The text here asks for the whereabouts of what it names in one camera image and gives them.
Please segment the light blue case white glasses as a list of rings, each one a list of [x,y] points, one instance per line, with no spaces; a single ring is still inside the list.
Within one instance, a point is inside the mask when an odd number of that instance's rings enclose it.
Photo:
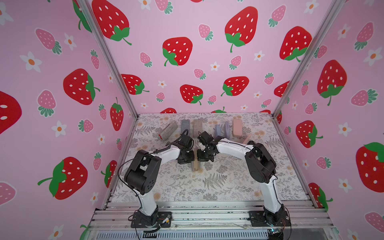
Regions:
[[[222,136],[221,125],[215,125],[215,137]]]

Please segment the grey case tan interior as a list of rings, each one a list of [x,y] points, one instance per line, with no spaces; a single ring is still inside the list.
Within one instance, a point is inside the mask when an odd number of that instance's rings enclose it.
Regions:
[[[225,131],[225,138],[230,139],[231,138],[231,128],[230,123],[228,121],[224,124],[224,131]]]

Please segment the pink case black glasses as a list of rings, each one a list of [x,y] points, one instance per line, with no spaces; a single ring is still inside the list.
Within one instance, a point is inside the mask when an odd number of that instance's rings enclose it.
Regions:
[[[252,137],[252,134],[249,134],[249,135],[246,137],[246,139],[243,141],[243,144],[246,145],[246,144],[250,141],[251,137]]]

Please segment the grey case with red glasses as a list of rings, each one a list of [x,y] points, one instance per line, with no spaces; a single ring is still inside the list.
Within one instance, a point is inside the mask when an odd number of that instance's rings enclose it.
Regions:
[[[159,134],[159,138],[162,141],[166,141],[173,133],[174,131],[178,128],[178,124],[176,121],[170,122]]]

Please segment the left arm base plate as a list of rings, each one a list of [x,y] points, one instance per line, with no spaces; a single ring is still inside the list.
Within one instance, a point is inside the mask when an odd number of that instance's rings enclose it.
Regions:
[[[145,231],[145,233],[155,233],[161,228],[170,228],[172,222],[172,212],[157,212],[146,216],[140,211],[136,211],[131,221],[131,228],[154,228],[154,230]]]

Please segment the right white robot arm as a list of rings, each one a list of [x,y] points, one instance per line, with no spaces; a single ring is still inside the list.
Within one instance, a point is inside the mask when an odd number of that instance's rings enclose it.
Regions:
[[[276,226],[285,217],[284,205],[278,198],[274,181],[276,162],[263,144],[249,141],[246,144],[232,142],[224,137],[213,138],[207,132],[198,136],[199,142],[205,147],[197,150],[198,161],[214,161],[217,154],[227,154],[246,161],[251,177],[260,184],[264,197],[265,221]]]

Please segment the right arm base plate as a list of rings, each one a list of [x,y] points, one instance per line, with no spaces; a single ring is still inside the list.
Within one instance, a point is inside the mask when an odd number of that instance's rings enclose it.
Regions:
[[[249,211],[248,221],[253,227],[290,227],[291,221],[287,211],[280,211],[275,214],[269,211]]]

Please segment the blue-grey case purple glasses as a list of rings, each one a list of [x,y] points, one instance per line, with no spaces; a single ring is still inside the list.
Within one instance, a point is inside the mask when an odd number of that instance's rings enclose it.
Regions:
[[[181,120],[181,134],[191,136],[190,120]]]

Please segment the pink case round glasses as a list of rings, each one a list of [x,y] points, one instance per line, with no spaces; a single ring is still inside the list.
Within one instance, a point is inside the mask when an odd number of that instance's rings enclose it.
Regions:
[[[241,138],[243,135],[243,122],[241,119],[233,119],[233,136],[235,138]]]

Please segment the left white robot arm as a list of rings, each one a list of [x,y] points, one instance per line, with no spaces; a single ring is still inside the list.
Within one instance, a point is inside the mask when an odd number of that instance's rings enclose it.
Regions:
[[[140,150],[136,153],[123,178],[119,178],[129,189],[134,191],[139,198],[141,207],[139,215],[150,220],[156,219],[158,205],[152,192],[155,186],[160,166],[169,161],[176,160],[184,165],[195,160],[193,151],[194,140],[188,136],[189,131],[184,130],[180,137],[173,142],[168,142],[163,149],[149,153]]]

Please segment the grey case mint interior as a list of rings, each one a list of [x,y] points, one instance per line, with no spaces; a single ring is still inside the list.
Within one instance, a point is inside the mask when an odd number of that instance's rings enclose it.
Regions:
[[[203,132],[203,121],[194,120],[193,121],[193,137],[198,138],[202,132]]]

